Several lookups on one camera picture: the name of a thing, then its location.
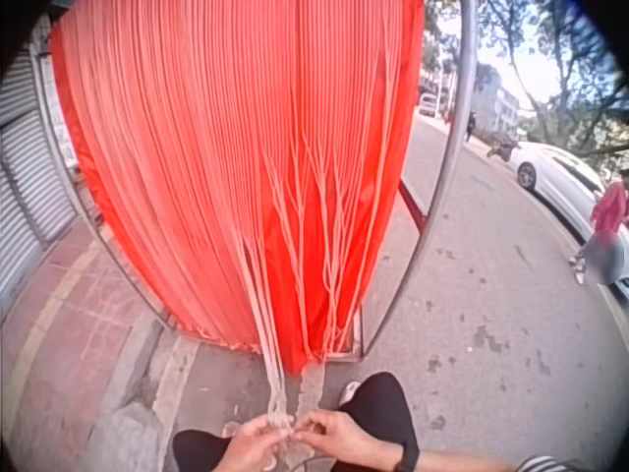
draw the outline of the black watch strap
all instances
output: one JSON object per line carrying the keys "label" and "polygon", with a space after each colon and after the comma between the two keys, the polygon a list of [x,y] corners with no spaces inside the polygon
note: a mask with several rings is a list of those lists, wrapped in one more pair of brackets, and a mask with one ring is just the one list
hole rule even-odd
{"label": "black watch strap", "polygon": [[395,467],[396,472],[415,472],[417,461],[420,459],[420,447],[417,440],[412,439],[402,444],[404,452],[402,452],[402,460]]}

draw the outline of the pink shirt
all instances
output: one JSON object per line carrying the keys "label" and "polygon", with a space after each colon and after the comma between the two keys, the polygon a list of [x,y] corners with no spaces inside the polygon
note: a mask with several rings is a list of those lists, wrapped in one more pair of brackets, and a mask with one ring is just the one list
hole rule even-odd
{"label": "pink shirt", "polygon": [[591,219],[597,222],[595,231],[607,229],[617,233],[627,209],[625,188],[622,182],[616,182],[609,186],[592,210]]}

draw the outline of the person's left hand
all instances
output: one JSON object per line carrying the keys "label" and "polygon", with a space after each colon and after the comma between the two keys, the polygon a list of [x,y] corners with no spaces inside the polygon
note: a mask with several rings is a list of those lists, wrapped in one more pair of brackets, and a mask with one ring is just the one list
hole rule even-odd
{"label": "person's left hand", "polygon": [[288,428],[270,429],[267,415],[254,418],[238,429],[214,472],[260,472],[290,433]]}

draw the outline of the paved road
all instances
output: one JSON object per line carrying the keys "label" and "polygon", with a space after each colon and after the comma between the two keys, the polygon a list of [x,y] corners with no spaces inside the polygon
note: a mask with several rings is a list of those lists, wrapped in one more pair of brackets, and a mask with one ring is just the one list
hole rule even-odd
{"label": "paved road", "polygon": [[[444,147],[444,134],[417,118],[404,174],[426,202]],[[574,283],[570,241],[547,211],[470,149],[394,318],[364,362],[327,367],[321,406],[333,406],[349,379],[389,370],[406,389],[422,447],[513,461],[551,453],[600,470],[629,423],[627,348],[600,290]],[[413,237],[397,206],[365,304],[368,335]],[[263,385],[258,359],[202,347],[179,428],[217,430],[259,413]]]}

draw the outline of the hand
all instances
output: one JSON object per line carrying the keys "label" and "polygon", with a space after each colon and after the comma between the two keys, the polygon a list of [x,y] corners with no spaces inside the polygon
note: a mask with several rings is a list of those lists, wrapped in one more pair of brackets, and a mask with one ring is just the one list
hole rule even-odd
{"label": "hand", "polygon": [[393,470],[402,458],[401,445],[377,440],[340,411],[311,411],[295,429],[295,440],[342,462]]}
{"label": "hand", "polygon": [[258,416],[238,429],[214,472],[259,472],[289,435],[290,429],[271,430],[267,415]]}

